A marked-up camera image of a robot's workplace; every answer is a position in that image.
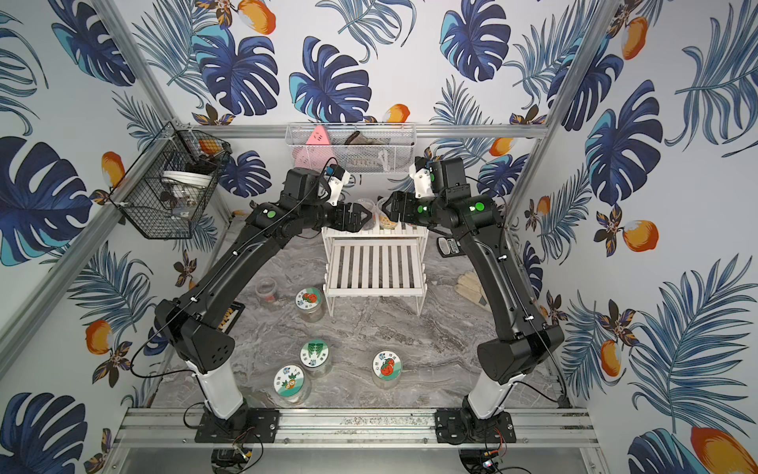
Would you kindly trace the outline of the beige work glove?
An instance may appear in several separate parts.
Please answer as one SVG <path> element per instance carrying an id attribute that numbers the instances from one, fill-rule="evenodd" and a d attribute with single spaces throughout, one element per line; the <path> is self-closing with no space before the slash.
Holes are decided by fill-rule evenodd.
<path id="1" fill-rule="evenodd" d="M 491 306 L 485 295 L 482 284 L 475 272 L 467 272 L 458 278 L 455 290 L 458 294 L 486 311 L 491 311 Z"/>

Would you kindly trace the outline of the green tree lid jar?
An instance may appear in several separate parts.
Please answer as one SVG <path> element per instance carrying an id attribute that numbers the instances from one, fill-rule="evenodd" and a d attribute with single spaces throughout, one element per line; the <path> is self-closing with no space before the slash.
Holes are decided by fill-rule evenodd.
<path id="1" fill-rule="evenodd" d="M 333 358 L 329 344 L 322 339 L 306 342 L 300 350 L 300 363 L 313 377 L 327 375 L 332 368 Z"/>

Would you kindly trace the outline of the tomato lid seed jar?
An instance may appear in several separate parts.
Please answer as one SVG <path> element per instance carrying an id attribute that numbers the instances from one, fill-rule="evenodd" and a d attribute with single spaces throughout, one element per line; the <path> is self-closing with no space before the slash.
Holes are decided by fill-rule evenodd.
<path id="1" fill-rule="evenodd" d="M 306 322 L 318 322 L 325 314 L 324 296 L 319 288 L 303 288 L 295 296 L 299 316 Z"/>

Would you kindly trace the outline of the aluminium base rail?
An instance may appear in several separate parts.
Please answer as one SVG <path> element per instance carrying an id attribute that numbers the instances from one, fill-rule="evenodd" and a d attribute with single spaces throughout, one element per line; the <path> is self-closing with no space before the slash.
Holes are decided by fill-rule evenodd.
<path id="1" fill-rule="evenodd" d="M 117 448 L 230 448 L 234 436 L 201 434 L 199 409 L 130 409 L 114 435 Z M 466 438 L 440 409 L 260 410 L 243 446 L 265 448 L 599 448 L 582 409 L 508 409 L 483 440 Z"/>

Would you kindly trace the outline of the pink triangle object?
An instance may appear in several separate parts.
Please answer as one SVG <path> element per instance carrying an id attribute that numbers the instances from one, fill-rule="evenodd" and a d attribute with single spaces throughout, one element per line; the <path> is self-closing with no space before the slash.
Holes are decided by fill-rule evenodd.
<path id="1" fill-rule="evenodd" d="M 294 149 L 294 167 L 319 171 L 335 156 L 327 128 L 316 126 L 305 144 Z"/>

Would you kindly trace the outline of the clear wall-mounted tray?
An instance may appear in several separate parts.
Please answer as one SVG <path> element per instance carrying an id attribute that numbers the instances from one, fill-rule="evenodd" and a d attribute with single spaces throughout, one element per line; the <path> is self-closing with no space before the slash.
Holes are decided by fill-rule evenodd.
<path id="1" fill-rule="evenodd" d="M 417 129 L 413 124 L 309 124 L 298 122 L 286 128 L 285 142 L 293 158 L 296 146 L 304 145 L 316 126 L 327 128 L 337 163 L 351 174 L 398 174 L 414 158 Z"/>

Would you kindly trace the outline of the white bowl in basket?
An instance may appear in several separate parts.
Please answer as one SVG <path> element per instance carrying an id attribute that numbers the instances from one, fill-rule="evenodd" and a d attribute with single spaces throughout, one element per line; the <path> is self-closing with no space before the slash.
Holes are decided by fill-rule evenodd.
<path id="1" fill-rule="evenodd" d="M 162 178 L 170 183 L 196 188 L 207 188 L 211 183 L 209 175 L 191 172 L 164 171 Z"/>

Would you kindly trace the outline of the strawberry lid seed jar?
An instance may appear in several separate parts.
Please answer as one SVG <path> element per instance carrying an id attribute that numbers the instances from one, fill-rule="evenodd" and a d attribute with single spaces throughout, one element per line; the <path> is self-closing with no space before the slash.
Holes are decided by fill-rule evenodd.
<path id="1" fill-rule="evenodd" d="M 400 357 L 391 351 L 381 351 L 372 360 L 372 375 L 374 383 L 381 389 L 397 386 L 403 372 Z"/>

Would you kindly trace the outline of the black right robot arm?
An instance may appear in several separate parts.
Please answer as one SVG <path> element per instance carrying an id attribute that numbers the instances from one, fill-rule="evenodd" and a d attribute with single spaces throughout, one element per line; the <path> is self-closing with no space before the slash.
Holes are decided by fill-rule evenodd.
<path id="1" fill-rule="evenodd" d="M 473 195 L 463 161 L 418 157 L 409 175 L 414 189 L 392 193 L 383 211 L 392 221 L 439 233 L 441 256 L 466 256 L 493 315 L 497 335 L 477 349 L 482 373 L 464 403 L 472 418 L 489 420 L 513 383 L 550 359 L 565 335 L 537 308 L 501 211 L 490 196 Z"/>

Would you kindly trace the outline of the black remote control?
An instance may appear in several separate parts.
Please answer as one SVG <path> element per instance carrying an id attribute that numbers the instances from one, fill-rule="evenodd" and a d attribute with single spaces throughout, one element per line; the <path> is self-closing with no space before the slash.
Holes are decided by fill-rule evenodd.
<path id="1" fill-rule="evenodd" d="M 455 258 L 465 255 L 456 240 L 451 237 L 438 237 L 436 248 L 441 258 Z"/>

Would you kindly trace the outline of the white slatted wooden shelf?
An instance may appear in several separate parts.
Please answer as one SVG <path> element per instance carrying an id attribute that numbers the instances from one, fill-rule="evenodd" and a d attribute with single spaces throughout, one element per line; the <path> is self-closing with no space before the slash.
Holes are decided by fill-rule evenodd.
<path id="1" fill-rule="evenodd" d="M 393 229 L 322 232 L 327 256 L 323 291 L 329 314 L 348 297 L 404 297 L 420 314 L 426 295 L 424 255 L 428 229 L 399 223 Z"/>

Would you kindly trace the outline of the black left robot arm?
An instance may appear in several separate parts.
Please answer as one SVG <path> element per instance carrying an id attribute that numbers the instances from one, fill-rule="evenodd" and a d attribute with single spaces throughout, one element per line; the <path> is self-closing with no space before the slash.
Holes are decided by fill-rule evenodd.
<path id="1" fill-rule="evenodd" d="M 253 276 L 303 231 L 362 229 L 370 211 L 341 200 L 349 179 L 349 172 L 337 164 L 321 171 L 289 170 L 278 200 L 255 207 L 235 242 L 205 276 L 182 296 L 157 305 L 158 334 L 195 375 L 205 407 L 218 420 L 246 410 L 230 363 L 235 341 L 219 328 L 224 316 Z"/>

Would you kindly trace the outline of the carrot lid seed jar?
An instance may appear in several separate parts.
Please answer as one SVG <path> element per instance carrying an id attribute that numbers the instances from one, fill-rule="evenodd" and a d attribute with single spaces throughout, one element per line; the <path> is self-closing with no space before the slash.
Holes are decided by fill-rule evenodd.
<path id="1" fill-rule="evenodd" d="M 300 365 L 285 365 L 274 377 L 274 391 L 289 404 L 303 403 L 310 390 L 310 378 Z"/>

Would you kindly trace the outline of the clear lidless jar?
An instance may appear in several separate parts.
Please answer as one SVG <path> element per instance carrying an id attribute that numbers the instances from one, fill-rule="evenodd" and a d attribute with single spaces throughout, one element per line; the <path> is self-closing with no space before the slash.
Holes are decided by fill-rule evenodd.
<path id="1" fill-rule="evenodd" d="M 359 199 L 357 201 L 359 205 L 361 205 L 365 211 L 367 212 L 367 217 L 364 219 L 363 226 L 361 227 L 364 231 L 372 230 L 375 227 L 376 224 L 376 203 L 372 199 Z"/>
<path id="2" fill-rule="evenodd" d="M 255 292 L 257 298 L 266 304 L 273 304 L 278 300 L 278 284 L 273 278 L 262 278 L 256 283 Z"/>

